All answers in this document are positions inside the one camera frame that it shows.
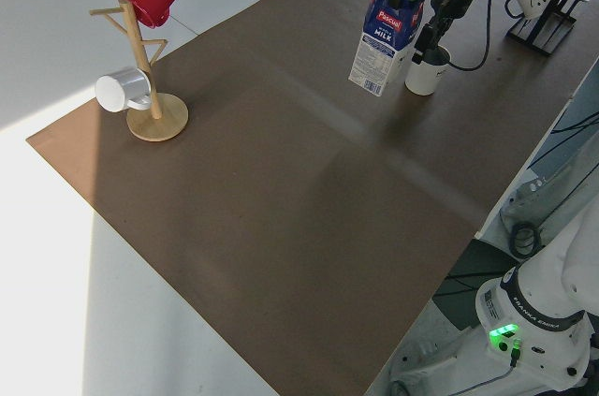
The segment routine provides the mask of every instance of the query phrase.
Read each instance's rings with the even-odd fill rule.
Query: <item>green indicator light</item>
[[[501,328],[498,328],[496,330],[492,330],[491,332],[489,332],[489,336],[492,337],[499,337],[501,335],[504,335],[508,332],[515,332],[516,330],[518,330],[518,325],[517,324],[508,324],[506,326],[503,326]]]

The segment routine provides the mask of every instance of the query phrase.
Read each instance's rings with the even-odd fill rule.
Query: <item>white cup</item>
[[[150,80],[139,68],[124,68],[95,82],[95,99],[110,112],[147,110],[152,105],[149,95]]]
[[[417,95],[430,95],[437,89],[443,77],[451,56],[449,51],[439,46],[435,50],[425,52],[420,64],[411,63],[405,86]]]

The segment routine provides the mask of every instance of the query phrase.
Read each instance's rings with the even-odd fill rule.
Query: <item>wooden mug tree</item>
[[[116,22],[111,14],[123,14],[124,27]],[[185,125],[189,114],[185,103],[175,95],[156,92],[152,75],[152,65],[167,46],[163,38],[144,40],[139,30],[135,9],[128,0],[119,0],[119,7],[90,10],[90,15],[102,15],[110,24],[129,38],[131,50],[135,56],[138,68],[143,71],[150,81],[150,99],[152,105],[148,110],[128,110],[127,125],[134,136],[148,141],[163,141],[172,139],[179,134]],[[146,45],[160,45],[148,60]]]

